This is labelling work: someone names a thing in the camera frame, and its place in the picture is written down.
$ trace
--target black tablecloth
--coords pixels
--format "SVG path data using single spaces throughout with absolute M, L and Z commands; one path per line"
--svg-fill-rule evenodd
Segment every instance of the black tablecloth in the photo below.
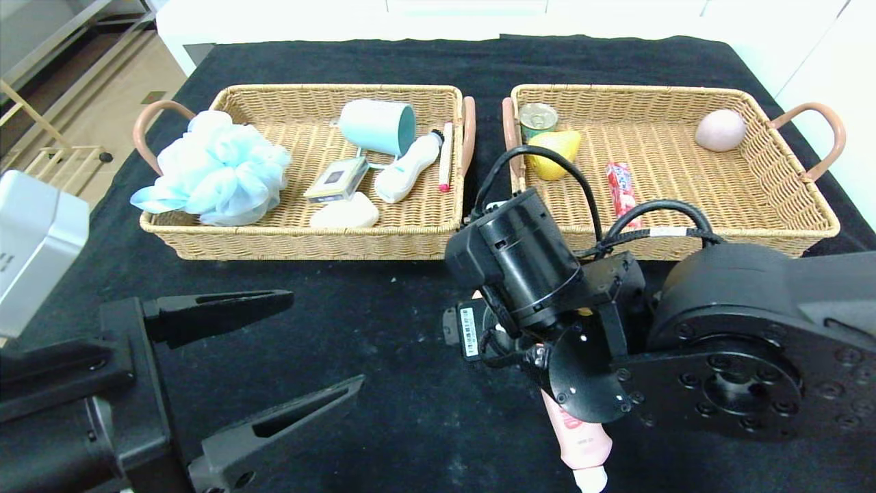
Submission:
M 470 188 L 504 150 L 500 101 L 519 83 L 738 88 L 770 118 L 781 113 L 727 45 L 690 38 L 218 46 L 175 99 L 199 111 L 226 86 L 270 82 L 455 85 L 478 104 Z M 181 118 L 163 115 L 148 140 L 160 149 L 184 129 Z M 792 125 L 781 133 L 804 165 L 816 162 Z M 153 179 L 138 156 L 125 162 L 92 217 L 89 243 L 35 318 L 26 346 L 95 330 L 105 301 L 292 289 L 296 304 L 282 315 L 173 352 L 158 348 L 188 459 L 199 454 L 200 438 L 223 425 L 364 373 L 349 418 L 319 446 L 290 451 L 288 468 L 258 477 L 248 491 L 575 490 L 536 388 L 515 370 L 465 364 L 444 346 L 442 309 L 470 293 L 440 262 L 183 261 L 139 229 L 139 211 L 128 205 Z M 876 248 L 830 174 L 818 185 L 843 231 L 809 253 Z M 507 194 L 507 185 L 497 189 L 495 198 Z M 631 419 L 606 429 L 614 438 L 608 491 L 876 490 L 873 437 L 761 444 L 646 430 Z

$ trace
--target pink basket handle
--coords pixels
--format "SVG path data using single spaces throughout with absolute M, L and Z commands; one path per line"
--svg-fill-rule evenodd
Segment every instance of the pink basket handle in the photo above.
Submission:
M 519 146 L 523 139 L 520 138 L 520 125 L 514 117 L 514 102 L 510 97 L 502 100 L 502 128 L 505 130 L 505 150 Z M 511 192 L 522 191 L 526 172 L 523 157 L 517 156 L 511 159 Z
M 194 113 L 182 104 L 179 104 L 176 101 L 162 100 L 146 106 L 140 112 L 140 116 L 137 117 L 137 120 L 134 121 L 134 147 L 137 149 L 137 152 L 140 153 L 140 156 L 143 157 L 144 161 L 146 161 L 146 163 L 148 163 L 149 166 L 159 174 L 159 176 L 161 176 L 159 160 L 155 157 L 155 154 L 149 146 L 146 145 L 146 127 L 156 115 L 166 109 L 176 110 L 177 113 L 189 120 L 194 118 Z
M 839 119 L 839 115 L 837 115 L 835 111 L 833 111 L 831 108 L 828 108 L 824 104 L 804 103 L 792 109 L 791 111 L 788 111 L 777 119 L 771 121 L 770 126 L 778 129 L 782 125 L 785 125 L 787 122 L 791 121 L 791 118 L 796 117 L 806 110 L 815 110 L 821 113 L 824 119 L 827 120 L 830 128 L 833 130 L 833 148 L 830 150 L 830 153 L 821 162 L 813 166 L 812 169 L 805 173 L 805 175 L 808 178 L 811 178 L 814 182 L 818 178 L 821 178 L 821 175 L 823 175 L 824 172 L 827 171 L 827 168 L 831 164 L 833 164 L 833 161 L 837 160 L 837 158 L 845 148 L 845 125 L 843 125 L 843 120 Z
M 469 170 L 471 159 L 475 153 L 475 130 L 477 129 L 477 113 L 475 111 L 475 98 L 466 96 L 463 98 L 463 162 L 459 168 L 459 175 L 464 178 Z

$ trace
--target red packet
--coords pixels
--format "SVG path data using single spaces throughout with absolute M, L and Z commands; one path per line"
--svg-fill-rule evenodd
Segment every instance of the red packet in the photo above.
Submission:
M 610 162 L 605 169 L 605 175 L 608 177 L 608 184 L 611 187 L 611 200 L 614 202 L 615 217 L 620 218 L 636 206 L 636 194 L 632 186 L 630 165 L 625 162 Z M 627 227 L 641 228 L 642 218 L 635 218 Z

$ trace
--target tin can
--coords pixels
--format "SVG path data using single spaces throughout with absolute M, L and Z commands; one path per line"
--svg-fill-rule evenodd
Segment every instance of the tin can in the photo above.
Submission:
M 523 140 L 529 141 L 534 135 L 553 132 L 559 120 L 556 110 L 549 104 L 529 103 L 520 106 L 520 129 Z

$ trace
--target light blue mug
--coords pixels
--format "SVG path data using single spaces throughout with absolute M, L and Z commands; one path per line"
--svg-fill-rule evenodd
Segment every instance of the light blue mug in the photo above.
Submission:
M 343 106 L 338 126 L 362 149 L 402 156 L 416 139 L 417 118 L 408 103 L 355 99 Z

